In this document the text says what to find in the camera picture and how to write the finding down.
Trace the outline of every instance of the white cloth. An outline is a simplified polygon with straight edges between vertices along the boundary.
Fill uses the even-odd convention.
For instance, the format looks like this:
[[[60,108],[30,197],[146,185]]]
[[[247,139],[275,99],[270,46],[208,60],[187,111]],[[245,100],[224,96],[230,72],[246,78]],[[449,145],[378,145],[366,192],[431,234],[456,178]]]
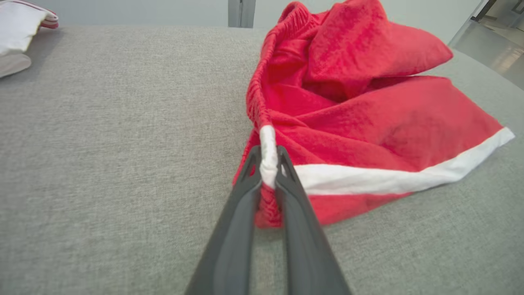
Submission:
[[[37,7],[18,1],[0,2],[0,77],[31,65],[31,59],[23,53],[40,24],[51,14]]]

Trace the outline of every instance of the floor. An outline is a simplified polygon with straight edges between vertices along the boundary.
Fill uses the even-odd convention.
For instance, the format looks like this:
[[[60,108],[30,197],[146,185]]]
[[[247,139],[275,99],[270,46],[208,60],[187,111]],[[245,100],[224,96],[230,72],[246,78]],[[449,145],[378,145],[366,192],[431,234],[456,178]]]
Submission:
[[[511,42],[524,47],[524,31],[521,31],[518,28],[508,28],[494,20],[485,18],[482,19],[480,23]]]
[[[461,28],[450,46],[524,90],[524,46],[472,20]]]

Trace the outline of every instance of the cloth garment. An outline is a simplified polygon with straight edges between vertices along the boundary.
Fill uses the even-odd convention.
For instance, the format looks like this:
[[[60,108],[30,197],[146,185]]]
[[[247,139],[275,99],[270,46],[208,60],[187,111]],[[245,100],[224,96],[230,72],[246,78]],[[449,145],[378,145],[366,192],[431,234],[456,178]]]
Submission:
[[[31,65],[31,59],[23,53],[40,26],[57,28],[58,17],[50,10],[25,1],[0,2],[0,77]]]
[[[320,14],[289,4],[266,36],[246,97],[254,129],[243,161],[254,145],[263,154],[257,225],[281,225],[277,144],[329,224],[456,182],[511,140],[448,79],[411,76],[452,57],[433,35],[389,22],[378,0]]]

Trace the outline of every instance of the white stripe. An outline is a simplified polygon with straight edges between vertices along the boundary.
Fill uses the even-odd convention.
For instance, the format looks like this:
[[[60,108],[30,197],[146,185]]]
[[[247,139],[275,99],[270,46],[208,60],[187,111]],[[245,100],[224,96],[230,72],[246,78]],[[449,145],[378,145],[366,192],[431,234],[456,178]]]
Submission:
[[[262,162],[260,164],[260,176],[262,181],[271,188],[275,188],[275,177],[277,177],[277,141],[275,139],[275,128],[266,125],[260,128],[260,147],[262,149]]]
[[[308,195],[403,194],[459,181],[514,137],[508,128],[502,128],[457,157],[420,172],[328,164],[297,165],[294,168]]]

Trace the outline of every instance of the couch cushion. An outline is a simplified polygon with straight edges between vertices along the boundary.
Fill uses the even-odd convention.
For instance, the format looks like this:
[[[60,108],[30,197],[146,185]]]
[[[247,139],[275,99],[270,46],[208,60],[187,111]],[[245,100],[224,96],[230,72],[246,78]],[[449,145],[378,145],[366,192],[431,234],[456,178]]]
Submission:
[[[0,293],[183,293],[252,128],[265,31],[66,27],[0,79]],[[327,227],[355,294],[524,289],[524,92],[467,56],[450,77],[517,138],[462,181]],[[257,230],[252,294],[282,293]]]

